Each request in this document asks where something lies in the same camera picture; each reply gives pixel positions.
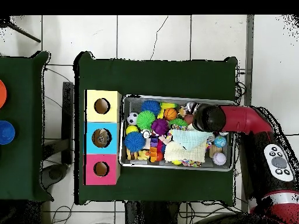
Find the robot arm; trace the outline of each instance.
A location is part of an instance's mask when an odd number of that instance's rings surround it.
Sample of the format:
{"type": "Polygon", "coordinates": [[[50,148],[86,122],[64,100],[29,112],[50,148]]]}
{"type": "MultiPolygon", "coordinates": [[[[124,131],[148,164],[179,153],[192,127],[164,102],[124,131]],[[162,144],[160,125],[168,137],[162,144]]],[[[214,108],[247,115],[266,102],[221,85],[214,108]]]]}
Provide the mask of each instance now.
{"type": "Polygon", "coordinates": [[[199,131],[241,134],[256,205],[251,212],[281,224],[299,224],[299,192],[294,168],[276,141],[271,124],[258,111],[242,106],[201,104],[193,126],[199,131]]]}

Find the green cloth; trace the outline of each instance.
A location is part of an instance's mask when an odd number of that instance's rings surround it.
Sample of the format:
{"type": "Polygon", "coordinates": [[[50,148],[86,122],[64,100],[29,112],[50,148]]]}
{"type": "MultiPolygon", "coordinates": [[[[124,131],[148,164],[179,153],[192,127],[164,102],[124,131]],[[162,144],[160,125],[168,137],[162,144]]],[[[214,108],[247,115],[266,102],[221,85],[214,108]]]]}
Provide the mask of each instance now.
{"type": "MultiPolygon", "coordinates": [[[[236,65],[235,58],[227,62],[95,60],[88,52],[80,53],[74,64],[75,102],[79,93],[79,119],[75,120],[75,124],[79,121],[79,129],[75,130],[75,136],[80,134],[76,148],[84,150],[85,89],[115,90],[122,95],[234,100],[236,65]]],[[[87,200],[223,200],[232,205],[233,202],[233,169],[219,172],[122,167],[116,185],[83,185],[82,164],[80,152],[79,178],[75,176],[80,203],[87,200]]]]}
{"type": "Polygon", "coordinates": [[[31,58],[0,57],[0,80],[8,98],[0,108],[0,120],[9,121],[15,139],[0,145],[0,199],[47,201],[40,185],[42,158],[41,76],[47,52],[31,58]]]}

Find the soccer ball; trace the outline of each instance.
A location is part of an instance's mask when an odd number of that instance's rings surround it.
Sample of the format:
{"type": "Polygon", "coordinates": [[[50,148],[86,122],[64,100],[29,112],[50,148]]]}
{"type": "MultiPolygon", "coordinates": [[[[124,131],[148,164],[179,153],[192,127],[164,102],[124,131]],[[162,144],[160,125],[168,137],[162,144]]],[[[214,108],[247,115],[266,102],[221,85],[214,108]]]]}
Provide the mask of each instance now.
{"type": "Polygon", "coordinates": [[[128,124],[136,125],[137,124],[138,113],[130,113],[127,117],[128,124]]]}

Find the yellow ball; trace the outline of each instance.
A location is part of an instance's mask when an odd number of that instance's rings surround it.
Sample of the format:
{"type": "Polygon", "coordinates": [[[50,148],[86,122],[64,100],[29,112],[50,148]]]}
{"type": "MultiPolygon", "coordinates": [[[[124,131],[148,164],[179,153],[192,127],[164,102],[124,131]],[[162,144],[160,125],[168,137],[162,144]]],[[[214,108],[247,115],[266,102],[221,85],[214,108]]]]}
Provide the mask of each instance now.
{"type": "Polygon", "coordinates": [[[135,125],[129,125],[126,129],[126,134],[128,135],[130,132],[139,131],[135,125]]]}
{"type": "Polygon", "coordinates": [[[174,165],[180,165],[180,164],[182,164],[182,162],[180,160],[173,160],[172,163],[174,165]]]}

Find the pink box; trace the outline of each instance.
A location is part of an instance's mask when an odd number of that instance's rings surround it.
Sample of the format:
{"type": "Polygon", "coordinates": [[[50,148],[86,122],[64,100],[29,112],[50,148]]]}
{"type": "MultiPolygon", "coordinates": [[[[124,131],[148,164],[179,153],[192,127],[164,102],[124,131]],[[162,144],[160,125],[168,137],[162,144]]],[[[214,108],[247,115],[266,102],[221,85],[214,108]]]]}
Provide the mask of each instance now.
{"type": "Polygon", "coordinates": [[[120,174],[120,165],[117,155],[86,155],[85,174],[86,185],[115,185],[120,174]],[[106,163],[108,170],[105,176],[95,173],[95,164],[106,163]]]}

